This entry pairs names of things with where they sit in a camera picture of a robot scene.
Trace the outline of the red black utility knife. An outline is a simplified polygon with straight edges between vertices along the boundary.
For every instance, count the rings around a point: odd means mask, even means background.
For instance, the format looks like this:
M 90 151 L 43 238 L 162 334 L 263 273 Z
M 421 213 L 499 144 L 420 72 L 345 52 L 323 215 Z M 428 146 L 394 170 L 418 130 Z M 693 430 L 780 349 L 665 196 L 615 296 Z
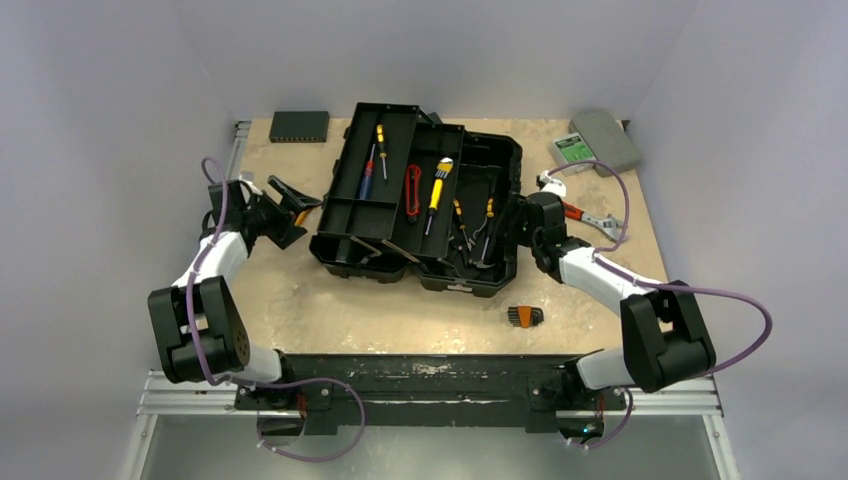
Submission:
M 419 192 L 421 177 L 422 171 L 417 164 L 407 165 L 404 177 L 405 214 L 410 224 L 417 222 L 421 211 Z

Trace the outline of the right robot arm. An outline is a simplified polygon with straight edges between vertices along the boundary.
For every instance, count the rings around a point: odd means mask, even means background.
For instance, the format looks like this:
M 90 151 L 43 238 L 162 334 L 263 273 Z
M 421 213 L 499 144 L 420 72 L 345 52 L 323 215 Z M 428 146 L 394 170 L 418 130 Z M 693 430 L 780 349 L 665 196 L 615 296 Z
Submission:
M 608 387 L 656 392 L 715 367 L 715 348 L 686 284 L 654 285 L 604 264 L 588 242 L 568 234 L 565 208 L 555 194 L 512 196 L 496 231 L 529 248 L 541 272 L 587 294 L 620 320 L 619 348 L 566 363 L 561 392 L 569 404 L 584 407 Z

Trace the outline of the blue red screwdriver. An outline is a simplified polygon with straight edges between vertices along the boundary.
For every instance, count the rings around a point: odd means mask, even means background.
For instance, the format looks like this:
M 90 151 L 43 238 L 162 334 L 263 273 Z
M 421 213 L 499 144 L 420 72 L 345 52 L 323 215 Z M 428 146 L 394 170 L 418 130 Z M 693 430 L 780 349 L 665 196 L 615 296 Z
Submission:
M 376 144 L 372 143 L 357 192 L 358 200 L 369 200 L 373 190 L 373 170 Z

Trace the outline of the small claw hammer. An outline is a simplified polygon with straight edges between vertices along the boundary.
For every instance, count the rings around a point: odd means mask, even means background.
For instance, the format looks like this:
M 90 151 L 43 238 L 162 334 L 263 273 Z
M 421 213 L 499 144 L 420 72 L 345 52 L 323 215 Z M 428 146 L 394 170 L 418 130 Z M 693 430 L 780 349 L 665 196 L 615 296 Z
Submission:
M 489 270 L 494 267 L 491 255 L 496 244 L 495 227 L 491 222 L 475 230 L 468 240 L 465 266 Z

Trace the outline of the black plastic toolbox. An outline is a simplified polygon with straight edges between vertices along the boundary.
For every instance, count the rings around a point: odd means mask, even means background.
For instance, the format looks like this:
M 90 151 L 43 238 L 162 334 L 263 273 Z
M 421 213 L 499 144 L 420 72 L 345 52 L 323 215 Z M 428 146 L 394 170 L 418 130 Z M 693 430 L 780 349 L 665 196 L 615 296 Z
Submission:
M 505 232 L 521 190 L 521 146 L 416 105 L 359 103 L 310 253 L 331 274 L 491 297 L 516 276 Z

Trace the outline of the yellow black screwdriver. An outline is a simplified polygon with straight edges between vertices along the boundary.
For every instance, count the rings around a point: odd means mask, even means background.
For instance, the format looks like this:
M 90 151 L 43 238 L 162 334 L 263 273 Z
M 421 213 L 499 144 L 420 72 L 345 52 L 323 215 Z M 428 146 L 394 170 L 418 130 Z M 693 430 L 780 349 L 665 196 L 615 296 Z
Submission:
M 388 171 L 387 171 L 387 156 L 388 156 L 388 154 L 387 154 L 387 147 L 386 147 L 386 142 L 385 142 L 384 125 L 383 124 L 378 123 L 376 125 L 375 136 L 376 136 L 376 145 L 377 145 L 377 148 L 379 150 L 382 178 L 383 178 L 384 183 L 387 184 L 388 183 Z

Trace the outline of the yellow handled screwdriver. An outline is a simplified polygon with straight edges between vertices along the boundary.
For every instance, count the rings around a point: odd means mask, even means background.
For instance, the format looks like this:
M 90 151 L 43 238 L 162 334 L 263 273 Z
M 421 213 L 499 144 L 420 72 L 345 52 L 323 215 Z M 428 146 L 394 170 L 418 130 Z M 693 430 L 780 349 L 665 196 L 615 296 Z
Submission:
M 442 194 L 444 185 L 444 179 L 441 177 L 436 177 L 433 183 L 433 187 L 431 190 L 430 201 L 428 204 L 427 210 L 427 222 L 425 227 L 424 235 L 428 236 L 430 234 L 431 226 L 433 220 L 438 212 L 440 197 Z

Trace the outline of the yellow hex key set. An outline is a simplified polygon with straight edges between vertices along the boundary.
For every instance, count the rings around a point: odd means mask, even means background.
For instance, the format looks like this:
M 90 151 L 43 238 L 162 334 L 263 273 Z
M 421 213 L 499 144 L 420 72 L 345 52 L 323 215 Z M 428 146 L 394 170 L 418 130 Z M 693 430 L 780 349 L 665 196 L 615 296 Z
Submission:
M 436 179 L 446 179 L 449 176 L 450 172 L 452 171 L 453 166 L 454 166 L 454 160 L 452 158 L 450 158 L 450 157 L 442 158 L 437 164 L 434 177 Z

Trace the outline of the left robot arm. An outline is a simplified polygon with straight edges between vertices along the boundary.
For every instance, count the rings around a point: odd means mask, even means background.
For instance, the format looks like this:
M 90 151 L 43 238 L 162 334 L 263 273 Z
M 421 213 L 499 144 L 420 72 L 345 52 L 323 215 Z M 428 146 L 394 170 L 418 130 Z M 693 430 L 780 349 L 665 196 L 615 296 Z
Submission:
M 149 294 L 147 306 L 169 381 L 260 384 L 260 397 L 284 409 L 297 399 L 298 382 L 280 351 L 249 339 L 229 284 L 259 238 L 286 249 L 306 234 L 304 218 L 322 202 L 275 176 L 268 184 L 280 200 L 244 177 L 209 185 L 197 254 L 170 286 Z

